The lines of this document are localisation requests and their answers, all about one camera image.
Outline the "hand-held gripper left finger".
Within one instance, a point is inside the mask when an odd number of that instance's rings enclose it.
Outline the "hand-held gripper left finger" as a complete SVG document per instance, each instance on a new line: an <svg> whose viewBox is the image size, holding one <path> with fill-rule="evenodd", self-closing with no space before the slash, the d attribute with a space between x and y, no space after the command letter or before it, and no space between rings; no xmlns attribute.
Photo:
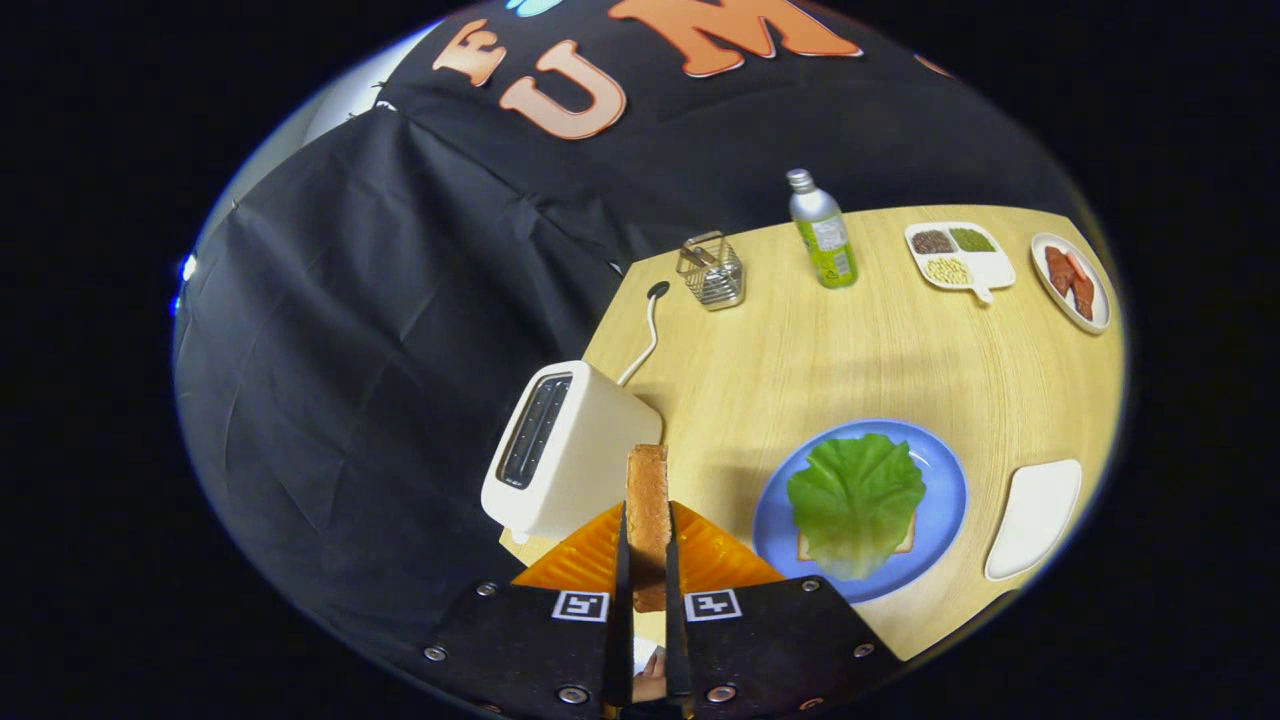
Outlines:
<svg viewBox="0 0 1280 720"><path fill-rule="evenodd" d="M420 650L420 676L489 719L613 719L632 697L627 523L608 592L480 582Z"/></svg>

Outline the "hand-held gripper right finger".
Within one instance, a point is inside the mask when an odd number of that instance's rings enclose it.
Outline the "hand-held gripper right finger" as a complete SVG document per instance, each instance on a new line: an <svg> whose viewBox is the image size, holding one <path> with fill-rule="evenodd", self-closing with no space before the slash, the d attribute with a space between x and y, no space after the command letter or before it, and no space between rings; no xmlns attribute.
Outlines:
<svg viewBox="0 0 1280 720"><path fill-rule="evenodd" d="M710 592L666 569L666 693L681 719L803 719L899 679L906 664L818 575Z"/></svg>

